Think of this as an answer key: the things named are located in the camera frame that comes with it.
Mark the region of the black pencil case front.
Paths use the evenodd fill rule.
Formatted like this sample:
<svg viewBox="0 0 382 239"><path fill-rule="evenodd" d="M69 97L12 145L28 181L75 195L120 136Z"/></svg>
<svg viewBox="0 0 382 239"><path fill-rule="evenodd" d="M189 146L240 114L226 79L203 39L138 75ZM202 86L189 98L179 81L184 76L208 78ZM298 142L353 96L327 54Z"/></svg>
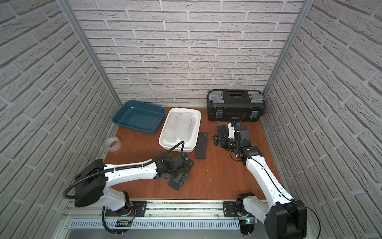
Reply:
<svg viewBox="0 0 382 239"><path fill-rule="evenodd" d="M184 165L172 171L171 179L168 182L168 186L178 191L185 184L193 166L194 166L194 161L192 159L185 160Z"/></svg>

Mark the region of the ribbed translucent pencil case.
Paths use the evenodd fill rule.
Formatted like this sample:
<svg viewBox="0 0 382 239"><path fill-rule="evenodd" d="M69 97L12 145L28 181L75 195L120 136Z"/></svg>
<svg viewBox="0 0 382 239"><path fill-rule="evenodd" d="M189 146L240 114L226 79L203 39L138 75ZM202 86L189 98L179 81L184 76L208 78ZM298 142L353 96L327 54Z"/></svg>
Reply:
<svg viewBox="0 0 382 239"><path fill-rule="evenodd" d="M174 136L182 141L188 141L191 133L192 115L188 112L182 113Z"/></svg>

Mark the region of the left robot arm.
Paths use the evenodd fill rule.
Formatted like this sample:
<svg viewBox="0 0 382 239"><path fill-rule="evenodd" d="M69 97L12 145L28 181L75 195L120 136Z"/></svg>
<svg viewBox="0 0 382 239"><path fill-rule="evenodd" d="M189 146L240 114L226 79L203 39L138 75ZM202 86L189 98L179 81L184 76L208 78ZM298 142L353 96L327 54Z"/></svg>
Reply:
<svg viewBox="0 0 382 239"><path fill-rule="evenodd" d="M105 164L97 159L75 176L63 198L73 199L78 208L99 204L113 212L128 214L132 211L128 193L113 186L136 180L167 179L168 185L178 191L189 177L194 161L183 151L169 157L175 149L173 146L158 157L138 163Z"/></svg>

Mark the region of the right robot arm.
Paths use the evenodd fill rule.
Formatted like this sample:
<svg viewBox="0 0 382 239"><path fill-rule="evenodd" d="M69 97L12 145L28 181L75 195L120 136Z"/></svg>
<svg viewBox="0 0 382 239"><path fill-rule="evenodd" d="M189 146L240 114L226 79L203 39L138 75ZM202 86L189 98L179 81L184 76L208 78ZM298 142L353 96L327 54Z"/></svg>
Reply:
<svg viewBox="0 0 382 239"><path fill-rule="evenodd" d="M303 239L306 237L307 210L300 200L295 200L272 173L256 146L252 146L247 127L236 122L218 126L214 144L234 153L238 161L251 172L267 202L263 203L253 193L241 194L236 200L238 214L257 218L271 239Z"/></svg>

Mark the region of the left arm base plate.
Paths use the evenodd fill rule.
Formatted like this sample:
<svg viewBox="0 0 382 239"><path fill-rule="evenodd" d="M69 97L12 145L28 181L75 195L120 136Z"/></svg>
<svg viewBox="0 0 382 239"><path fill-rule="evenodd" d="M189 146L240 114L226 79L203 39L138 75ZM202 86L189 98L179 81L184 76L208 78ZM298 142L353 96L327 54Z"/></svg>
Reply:
<svg viewBox="0 0 382 239"><path fill-rule="evenodd" d="M147 201L130 201L129 206L124 206L123 208L112 211L111 209L106 209L105 215L107 217L143 217L146 211Z"/></svg>

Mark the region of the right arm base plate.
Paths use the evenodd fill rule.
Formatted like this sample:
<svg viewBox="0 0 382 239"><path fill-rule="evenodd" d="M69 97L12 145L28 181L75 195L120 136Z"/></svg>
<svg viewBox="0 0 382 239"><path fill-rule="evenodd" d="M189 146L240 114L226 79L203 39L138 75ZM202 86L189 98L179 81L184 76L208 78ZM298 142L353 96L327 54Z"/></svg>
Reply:
<svg viewBox="0 0 382 239"><path fill-rule="evenodd" d="M223 201L223 214L226 218L254 218L252 214L237 206L236 201Z"/></svg>

